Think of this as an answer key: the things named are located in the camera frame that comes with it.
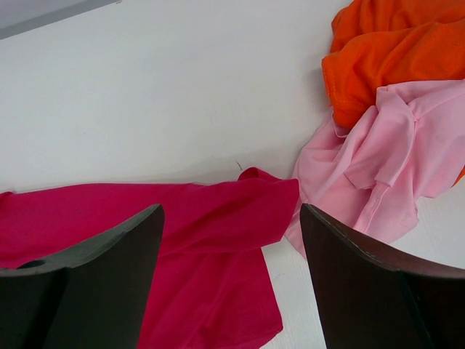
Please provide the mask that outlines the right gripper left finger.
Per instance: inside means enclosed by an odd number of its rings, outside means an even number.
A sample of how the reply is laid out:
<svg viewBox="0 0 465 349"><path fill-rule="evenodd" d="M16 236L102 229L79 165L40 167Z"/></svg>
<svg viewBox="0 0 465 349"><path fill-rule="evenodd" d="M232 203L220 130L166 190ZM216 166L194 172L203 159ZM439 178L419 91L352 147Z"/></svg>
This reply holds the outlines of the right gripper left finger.
<svg viewBox="0 0 465 349"><path fill-rule="evenodd" d="M2 348L136 348L163 234L152 205L55 254L1 269Z"/></svg>

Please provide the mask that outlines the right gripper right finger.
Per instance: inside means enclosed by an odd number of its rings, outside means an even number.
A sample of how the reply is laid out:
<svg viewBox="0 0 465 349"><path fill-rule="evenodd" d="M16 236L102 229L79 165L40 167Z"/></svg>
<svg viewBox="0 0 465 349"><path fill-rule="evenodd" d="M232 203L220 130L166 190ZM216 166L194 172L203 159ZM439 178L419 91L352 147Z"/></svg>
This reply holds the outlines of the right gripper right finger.
<svg viewBox="0 0 465 349"><path fill-rule="evenodd" d="M464 271L353 230L305 204L300 223L328 348L462 348Z"/></svg>

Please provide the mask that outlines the magenta t shirt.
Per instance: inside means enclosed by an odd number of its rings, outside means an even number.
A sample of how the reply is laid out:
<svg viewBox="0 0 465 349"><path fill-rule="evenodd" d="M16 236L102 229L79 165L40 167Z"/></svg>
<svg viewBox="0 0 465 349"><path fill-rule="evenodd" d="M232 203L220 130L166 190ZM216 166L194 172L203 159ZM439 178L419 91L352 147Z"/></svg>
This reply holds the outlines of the magenta t shirt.
<svg viewBox="0 0 465 349"><path fill-rule="evenodd" d="M260 348L282 328L262 247L283 237L298 184L88 184L1 195L1 266L15 268L160 204L163 238L140 348Z"/></svg>

